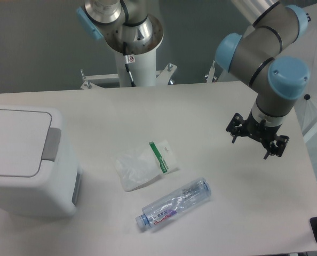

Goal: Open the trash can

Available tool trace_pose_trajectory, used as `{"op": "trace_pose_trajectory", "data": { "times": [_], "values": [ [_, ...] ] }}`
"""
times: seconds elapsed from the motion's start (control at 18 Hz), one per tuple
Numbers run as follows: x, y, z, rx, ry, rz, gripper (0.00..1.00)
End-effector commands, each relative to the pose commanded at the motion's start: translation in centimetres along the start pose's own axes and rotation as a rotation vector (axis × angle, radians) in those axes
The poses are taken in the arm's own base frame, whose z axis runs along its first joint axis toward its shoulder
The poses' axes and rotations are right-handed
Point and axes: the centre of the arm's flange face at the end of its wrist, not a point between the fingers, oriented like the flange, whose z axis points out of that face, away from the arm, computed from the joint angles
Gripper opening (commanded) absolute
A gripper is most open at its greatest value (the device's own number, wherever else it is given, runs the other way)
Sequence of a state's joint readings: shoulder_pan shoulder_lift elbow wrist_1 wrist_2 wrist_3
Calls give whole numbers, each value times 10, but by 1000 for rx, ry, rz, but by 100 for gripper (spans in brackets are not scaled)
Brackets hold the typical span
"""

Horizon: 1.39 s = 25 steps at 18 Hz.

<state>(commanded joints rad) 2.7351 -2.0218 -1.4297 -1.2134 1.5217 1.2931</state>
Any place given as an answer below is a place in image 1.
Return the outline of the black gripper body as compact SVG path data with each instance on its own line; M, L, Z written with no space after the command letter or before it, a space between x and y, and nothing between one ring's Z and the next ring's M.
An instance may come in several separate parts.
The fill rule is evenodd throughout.
M260 110L252 110L247 119L242 121L244 133L258 141L271 143L280 141L277 131L281 126L281 117L273 117Z

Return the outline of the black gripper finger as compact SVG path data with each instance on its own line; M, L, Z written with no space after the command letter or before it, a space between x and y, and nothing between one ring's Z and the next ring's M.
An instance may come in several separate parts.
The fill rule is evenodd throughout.
M262 141L263 147L266 149L266 154L264 159L268 156L281 157L287 144L289 142L289 137L286 135L275 135L273 139L264 139Z
M245 119L239 113L235 113L226 131L232 136L232 143L235 143L237 137L245 137Z

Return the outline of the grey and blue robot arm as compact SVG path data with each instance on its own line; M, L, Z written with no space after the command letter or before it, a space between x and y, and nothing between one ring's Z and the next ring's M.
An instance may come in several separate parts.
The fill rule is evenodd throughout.
M235 114L226 131L233 138L248 137L282 156L289 137L279 135L310 78L301 59L282 51L305 34L305 11L279 1L234 1L252 24L247 36L227 35L216 49L215 62L257 93L248 118ZM85 31L104 39L115 54L121 87L149 87L168 82L156 72L156 50L163 41L160 21L148 12L146 1L85 1L76 11Z

